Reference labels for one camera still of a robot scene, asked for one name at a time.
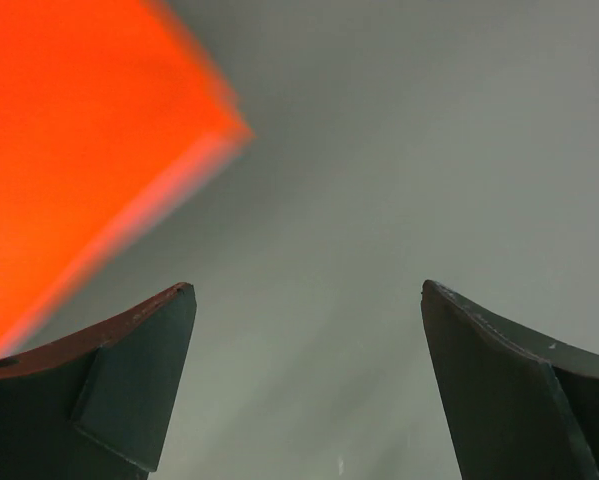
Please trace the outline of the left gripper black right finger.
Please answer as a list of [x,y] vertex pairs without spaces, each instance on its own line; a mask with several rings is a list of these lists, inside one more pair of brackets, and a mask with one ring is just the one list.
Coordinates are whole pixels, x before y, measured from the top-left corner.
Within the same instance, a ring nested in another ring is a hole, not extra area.
[[599,479],[599,355],[422,287],[428,350],[464,479]]

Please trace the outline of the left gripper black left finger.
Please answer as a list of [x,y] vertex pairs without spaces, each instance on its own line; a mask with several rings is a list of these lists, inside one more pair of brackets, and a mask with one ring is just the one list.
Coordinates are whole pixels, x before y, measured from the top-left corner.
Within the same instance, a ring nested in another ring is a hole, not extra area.
[[0,479],[145,479],[158,468],[196,315],[192,285],[0,359]]

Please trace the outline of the orange t-shirt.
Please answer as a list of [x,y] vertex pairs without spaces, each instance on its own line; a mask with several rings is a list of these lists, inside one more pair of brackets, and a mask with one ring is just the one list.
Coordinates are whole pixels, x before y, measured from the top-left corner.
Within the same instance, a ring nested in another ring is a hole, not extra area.
[[251,138],[162,1],[0,1],[0,358]]

